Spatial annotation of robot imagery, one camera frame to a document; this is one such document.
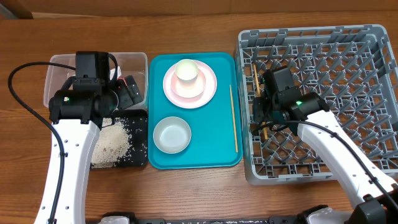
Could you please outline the grey bowl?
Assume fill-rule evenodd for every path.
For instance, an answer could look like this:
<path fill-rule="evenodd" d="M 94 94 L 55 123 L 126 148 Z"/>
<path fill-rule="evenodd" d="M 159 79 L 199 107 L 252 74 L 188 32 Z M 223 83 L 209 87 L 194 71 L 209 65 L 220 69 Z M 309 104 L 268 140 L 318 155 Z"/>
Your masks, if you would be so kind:
<path fill-rule="evenodd" d="M 188 123 L 176 116 L 162 119 L 153 131 L 155 146 L 166 154 L 182 152 L 190 144 L 191 138 L 192 131 Z"/>

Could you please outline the white napkin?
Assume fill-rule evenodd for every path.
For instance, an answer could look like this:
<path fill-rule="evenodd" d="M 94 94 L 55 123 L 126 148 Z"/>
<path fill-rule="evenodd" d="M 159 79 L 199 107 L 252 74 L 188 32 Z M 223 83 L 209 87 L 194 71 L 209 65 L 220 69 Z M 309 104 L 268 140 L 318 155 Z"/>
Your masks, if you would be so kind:
<path fill-rule="evenodd" d="M 121 78 L 121 75 L 122 75 L 122 72 L 121 72 L 120 66 L 118 66 L 117 68 L 113 68 L 110 70 L 109 80 L 116 81 L 117 79 Z"/>

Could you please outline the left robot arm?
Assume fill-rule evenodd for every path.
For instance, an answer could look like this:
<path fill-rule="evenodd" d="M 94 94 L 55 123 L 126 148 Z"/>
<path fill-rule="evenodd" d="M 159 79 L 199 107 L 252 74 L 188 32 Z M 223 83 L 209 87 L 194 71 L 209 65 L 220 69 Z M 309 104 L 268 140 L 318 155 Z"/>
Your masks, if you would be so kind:
<path fill-rule="evenodd" d="M 91 158 L 103 119 L 142 100 L 138 87 L 120 79 L 116 57 L 77 52 L 75 76 L 49 100 L 52 150 L 36 223 L 84 223 Z"/>

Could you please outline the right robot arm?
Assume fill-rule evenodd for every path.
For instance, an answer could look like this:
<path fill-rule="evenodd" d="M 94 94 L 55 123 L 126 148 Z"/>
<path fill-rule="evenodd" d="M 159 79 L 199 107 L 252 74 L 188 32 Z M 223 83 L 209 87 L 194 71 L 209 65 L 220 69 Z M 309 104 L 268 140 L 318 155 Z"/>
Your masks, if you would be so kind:
<path fill-rule="evenodd" d="M 258 129 L 289 129 L 308 144 L 337 179 L 353 208 L 319 205 L 299 213 L 296 223 L 397 223 L 397 182 L 380 170 L 337 122 L 318 93 L 302 94 L 283 66 L 262 74 L 264 92 L 255 99 Z"/>

